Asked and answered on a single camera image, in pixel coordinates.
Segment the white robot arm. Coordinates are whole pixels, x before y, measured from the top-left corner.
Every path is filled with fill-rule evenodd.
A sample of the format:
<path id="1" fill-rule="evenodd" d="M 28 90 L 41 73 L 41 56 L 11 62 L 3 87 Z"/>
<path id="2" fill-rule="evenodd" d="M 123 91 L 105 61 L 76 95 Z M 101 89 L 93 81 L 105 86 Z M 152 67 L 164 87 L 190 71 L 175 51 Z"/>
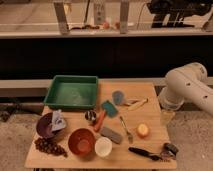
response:
<path id="1" fill-rule="evenodd" d="M 204 83 L 206 79 L 207 70 L 198 62 L 174 68 L 165 75 L 166 86 L 158 95 L 163 126 L 171 121 L 185 100 L 213 116 L 213 88 Z"/>

